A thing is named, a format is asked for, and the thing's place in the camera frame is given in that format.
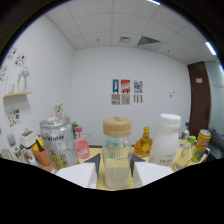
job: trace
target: yellow bottle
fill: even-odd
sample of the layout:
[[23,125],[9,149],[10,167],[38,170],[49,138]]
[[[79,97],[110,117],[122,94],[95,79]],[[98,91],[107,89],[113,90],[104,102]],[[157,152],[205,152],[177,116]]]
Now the yellow bottle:
[[134,146],[134,154],[139,157],[147,157],[151,151],[153,140],[149,137],[150,128],[144,127],[144,133]]

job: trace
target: label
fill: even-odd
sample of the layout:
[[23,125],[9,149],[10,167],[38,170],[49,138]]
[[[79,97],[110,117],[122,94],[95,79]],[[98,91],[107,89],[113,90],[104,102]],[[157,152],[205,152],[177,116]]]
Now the label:
[[66,160],[66,156],[65,154],[61,154],[61,155],[57,155],[56,153],[49,153],[48,156],[50,157],[51,159],[51,162],[53,163],[54,165],[54,168],[56,170],[59,170],[61,168],[65,168],[68,166],[68,162]]
[[114,159],[118,154],[118,144],[114,142],[107,141],[106,144],[107,158]]
[[145,144],[145,145],[143,145],[142,150],[143,150],[144,152],[149,151],[149,144]]

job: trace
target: white cap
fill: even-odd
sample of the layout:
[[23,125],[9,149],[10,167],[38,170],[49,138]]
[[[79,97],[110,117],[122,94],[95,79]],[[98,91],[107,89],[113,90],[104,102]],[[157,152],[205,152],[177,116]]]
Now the white cap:
[[174,114],[161,114],[160,124],[167,128],[178,129],[181,124],[181,117]]

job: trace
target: wall shelf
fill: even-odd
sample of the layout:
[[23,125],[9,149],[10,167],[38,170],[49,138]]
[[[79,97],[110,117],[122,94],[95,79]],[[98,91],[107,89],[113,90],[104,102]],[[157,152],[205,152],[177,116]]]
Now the wall shelf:
[[5,97],[9,97],[9,96],[20,96],[20,95],[27,95],[27,94],[31,94],[32,92],[22,92],[22,93],[9,93],[3,96],[3,98]]

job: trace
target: dark door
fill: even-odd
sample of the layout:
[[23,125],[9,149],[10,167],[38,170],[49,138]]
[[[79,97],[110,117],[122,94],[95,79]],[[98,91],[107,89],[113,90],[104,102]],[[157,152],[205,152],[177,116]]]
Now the dark door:
[[190,135],[198,137],[201,129],[208,129],[210,117],[210,85],[204,62],[188,65],[191,82]]

